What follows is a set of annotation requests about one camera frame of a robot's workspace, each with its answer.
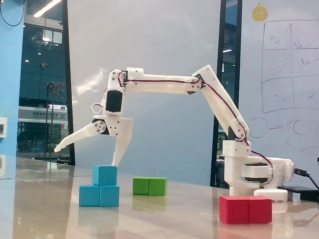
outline glossy table surface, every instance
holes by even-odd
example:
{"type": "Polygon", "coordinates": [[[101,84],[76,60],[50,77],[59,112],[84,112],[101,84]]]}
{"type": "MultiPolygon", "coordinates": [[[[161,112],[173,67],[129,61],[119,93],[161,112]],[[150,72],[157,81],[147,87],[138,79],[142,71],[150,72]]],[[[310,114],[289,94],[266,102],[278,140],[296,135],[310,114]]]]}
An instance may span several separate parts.
{"type": "Polygon", "coordinates": [[[79,208],[91,169],[6,157],[0,169],[1,239],[318,239],[319,205],[276,204],[266,225],[219,221],[228,190],[172,182],[165,197],[132,195],[132,175],[118,175],[118,208],[79,208]]]}

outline stack of blue cubes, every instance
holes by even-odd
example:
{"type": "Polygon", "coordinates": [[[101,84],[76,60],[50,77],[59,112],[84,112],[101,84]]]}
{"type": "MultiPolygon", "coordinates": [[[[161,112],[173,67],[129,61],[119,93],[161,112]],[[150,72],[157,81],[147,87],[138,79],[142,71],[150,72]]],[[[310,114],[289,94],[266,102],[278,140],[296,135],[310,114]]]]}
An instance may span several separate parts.
{"type": "Polygon", "coordinates": [[[81,185],[80,207],[118,207],[120,187],[117,183],[117,167],[93,166],[93,185],[81,185]]]}

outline red wire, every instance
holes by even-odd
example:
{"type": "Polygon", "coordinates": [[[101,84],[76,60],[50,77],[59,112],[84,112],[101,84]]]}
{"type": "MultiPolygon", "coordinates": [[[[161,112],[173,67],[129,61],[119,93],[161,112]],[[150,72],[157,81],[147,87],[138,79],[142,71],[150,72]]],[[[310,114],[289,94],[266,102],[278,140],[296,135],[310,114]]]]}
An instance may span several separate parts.
{"type": "MultiPolygon", "coordinates": [[[[120,86],[122,86],[122,83],[121,83],[121,80],[120,80],[120,76],[123,72],[121,72],[119,74],[119,83],[120,83],[120,86]]],[[[161,82],[172,82],[172,83],[184,83],[184,84],[197,84],[198,82],[200,82],[200,79],[198,79],[197,81],[195,82],[185,82],[185,81],[177,81],[177,80],[127,80],[127,82],[151,82],[151,83],[161,83],[161,82]]],[[[245,135],[244,137],[239,140],[240,142],[245,142],[247,146],[250,146],[249,143],[247,142],[247,132],[244,128],[244,126],[241,124],[241,122],[239,121],[238,117],[236,116],[235,112],[232,110],[232,108],[228,105],[228,103],[222,98],[222,96],[220,94],[218,94],[218,92],[212,88],[208,83],[204,83],[203,86],[208,86],[221,100],[222,102],[227,106],[227,108],[230,110],[230,112],[233,114],[233,116],[235,117],[235,119],[237,120],[239,126],[243,129],[245,135]]],[[[255,155],[258,155],[260,156],[261,158],[263,158],[264,160],[266,160],[271,168],[272,168],[272,174],[271,174],[271,178],[268,182],[264,183],[264,185],[266,184],[269,184],[272,180],[273,180],[273,176],[274,176],[274,167],[273,167],[273,164],[271,163],[271,161],[269,159],[267,159],[265,156],[263,156],[262,154],[258,153],[258,152],[255,152],[255,151],[252,151],[251,152],[255,155]]]]}
{"type": "Polygon", "coordinates": [[[175,81],[175,80],[127,80],[128,82],[156,82],[156,83],[160,83],[160,82],[172,82],[172,83],[184,83],[184,84],[197,84],[198,82],[200,82],[200,79],[198,79],[195,82],[185,82],[185,81],[175,81]]]}
{"type": "Polygon", "coordinates": [[[120,74],[119,74],[119,77],[118,77],[118,81],[119,81],[120,87],[123,86],[123,85],[122,85],[122,82],[121,82],[121,78],[120,78],[121,75],[123,74],[123,72],[124,72],[124,71],[121,71],[120,74]]]}

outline black cable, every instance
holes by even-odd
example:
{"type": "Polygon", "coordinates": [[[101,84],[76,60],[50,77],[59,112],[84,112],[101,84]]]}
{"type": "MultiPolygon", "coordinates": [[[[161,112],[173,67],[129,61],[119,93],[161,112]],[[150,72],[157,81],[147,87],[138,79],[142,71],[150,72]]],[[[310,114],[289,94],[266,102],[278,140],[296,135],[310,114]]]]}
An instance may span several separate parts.
{"type": "Polygon", "coordinates": [[[2,10],[1,10],[1,3],[0,3],[0,15],[1,15],[2,19],[4,20],[4,22],[5,22],[6,24],[8,24],[9,26],[18,26],[18,25],[20,25],[20,23],[22,22],[22,19],[23,19],[23,15],[24,15],[24,4],[25,4],[25,0],[23,1],[23,11],[22,11],[22,16],[21,16],[20,22],[19,22],[18,24],[16,24],[16,25],[11,25],[11,24],[8,23],[8,22],[5,20],[5,18],[3,17],[3,15],[2,15],[2,10]]]}
{"type": "Polygon", "coordinates": [[[299,168],[295,168],[294,173],[297,175],[309,178],[312,181],[312,183],[315,185],[315,187],[319,190],[318,184],[313,180],[313,178],[310,176],[310,174],[307,173],[307,171],[299,169],[299,168]]]}

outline red block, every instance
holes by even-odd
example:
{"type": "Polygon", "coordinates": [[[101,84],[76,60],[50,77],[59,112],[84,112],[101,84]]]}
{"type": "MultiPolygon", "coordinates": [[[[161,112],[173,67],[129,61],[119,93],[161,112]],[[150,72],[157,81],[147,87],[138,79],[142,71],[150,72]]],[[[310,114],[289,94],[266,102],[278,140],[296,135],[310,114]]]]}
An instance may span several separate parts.
{"type": "Polygon", "coordinates": [[[249,199],[237,196],[220,197],[219,219],[227,224],[248,224],[249,199]]]}
{"type": "Polygon", "coordinates": [[[248,196],[249,221],[252,224],[272,221],[272,200],[263,196],[248,196]]]}

